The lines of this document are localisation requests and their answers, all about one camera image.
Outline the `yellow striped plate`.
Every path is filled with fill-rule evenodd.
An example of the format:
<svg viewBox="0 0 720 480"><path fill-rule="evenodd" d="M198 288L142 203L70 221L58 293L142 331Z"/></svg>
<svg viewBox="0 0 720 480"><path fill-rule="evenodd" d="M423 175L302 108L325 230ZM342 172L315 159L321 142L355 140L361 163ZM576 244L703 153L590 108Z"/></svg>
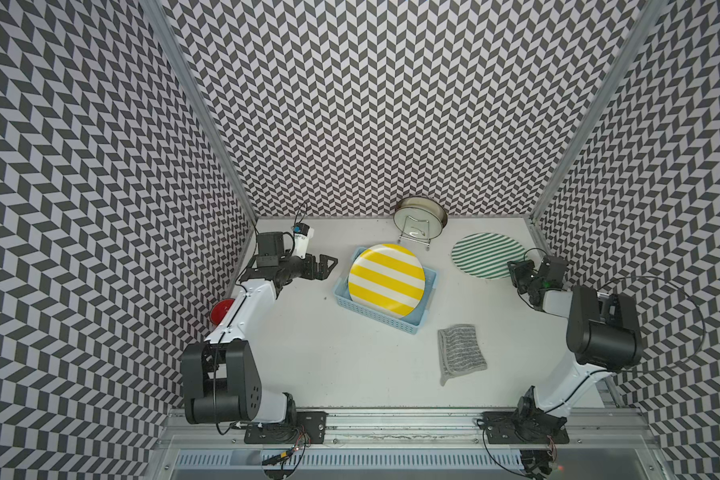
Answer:
<svg viewBox="0 0 720 480"><path fill-rule="evenodd" d="M353 302L400 319L422 301L426 273L410 250L397 244L377 244L353 261L347 284Z"/></svg>

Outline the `green striped plate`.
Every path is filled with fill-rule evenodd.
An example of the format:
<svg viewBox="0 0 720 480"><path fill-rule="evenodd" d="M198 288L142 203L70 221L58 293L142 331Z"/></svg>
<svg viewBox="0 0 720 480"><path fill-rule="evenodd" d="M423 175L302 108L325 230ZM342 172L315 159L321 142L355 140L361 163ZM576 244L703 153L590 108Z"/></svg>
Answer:
<svg viewBox="0 0 720 480"><path fill-rule="evenodd" d="M451 249L453 264L463 273L479 279L509 276L508 263L521 261L525 248L515 239L499 233L479 232L460 239Z"/></svg>

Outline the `grey knitted dish cloth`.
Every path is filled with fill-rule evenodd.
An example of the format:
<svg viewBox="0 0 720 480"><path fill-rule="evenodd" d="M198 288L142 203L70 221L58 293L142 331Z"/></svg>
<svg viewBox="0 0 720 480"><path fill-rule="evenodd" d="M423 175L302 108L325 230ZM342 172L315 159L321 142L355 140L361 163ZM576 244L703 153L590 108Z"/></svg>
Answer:
<svg viewBox="0 0 720 480"><path fill-rule="evenodd" d="M450 379L488 368L478 344L475 325L457 324L440 329L437 334L441 386Z"/></svg>

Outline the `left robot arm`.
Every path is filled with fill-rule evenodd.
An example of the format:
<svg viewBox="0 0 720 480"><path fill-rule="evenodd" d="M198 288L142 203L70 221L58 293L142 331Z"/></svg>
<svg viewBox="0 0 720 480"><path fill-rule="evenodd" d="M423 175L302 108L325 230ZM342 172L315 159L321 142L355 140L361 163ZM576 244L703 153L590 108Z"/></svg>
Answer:
<svg viewBox="0 0 720 480"><path fill-rule="evenodd" d="M205 340L188 345L181 356L189 423L296 424L292 395L263 386L247 333L265 319L285 286L298 278L323 281L337 264L335 257L309 253L272 257L263 266L257 256L249 260L240 275L242 291L230 310Z"/></svg>

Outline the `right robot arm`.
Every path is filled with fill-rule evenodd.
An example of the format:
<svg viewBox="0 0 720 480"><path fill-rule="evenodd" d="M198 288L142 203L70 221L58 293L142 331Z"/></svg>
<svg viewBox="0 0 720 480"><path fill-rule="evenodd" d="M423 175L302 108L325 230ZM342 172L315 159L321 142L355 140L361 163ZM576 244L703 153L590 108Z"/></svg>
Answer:
<svg viewBox="0 0 720 480"><path fill-rule="evenodd" d="M513 287L527 297L529 306L566 320L566 353L543 383L527 390L510 416L518 428L545 428L552 434L596 383L641 360L636 301L624 293L602 294L582 285L564 289L567 262L560 257L546 256L540 265L510 260L507 268Z"/></svg>

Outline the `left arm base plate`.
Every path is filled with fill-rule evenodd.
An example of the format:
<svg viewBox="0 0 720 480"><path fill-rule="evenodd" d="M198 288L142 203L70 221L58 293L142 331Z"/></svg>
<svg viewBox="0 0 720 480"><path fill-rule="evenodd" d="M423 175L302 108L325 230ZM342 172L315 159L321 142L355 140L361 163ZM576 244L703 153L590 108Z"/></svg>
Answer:
<svg viewBox="0 0 720 480"><path fill-rule="evenodd" d="M328 413L325 411L297 411L287 422L249 425L245 430L245 444L319 445L324 443Z"/></svg>

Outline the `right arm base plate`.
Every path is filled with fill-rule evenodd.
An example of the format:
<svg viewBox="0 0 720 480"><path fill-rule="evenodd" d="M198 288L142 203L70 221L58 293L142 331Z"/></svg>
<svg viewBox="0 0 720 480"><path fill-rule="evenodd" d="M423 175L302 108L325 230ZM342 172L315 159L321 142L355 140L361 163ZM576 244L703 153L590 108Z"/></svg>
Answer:
<svg viewBox="0 0 720 480"><path fill-rule="evenodd" d="M483 412L480 420L491 445L566 445L567 419L547 413L520 417L515 412Z"/></svg>

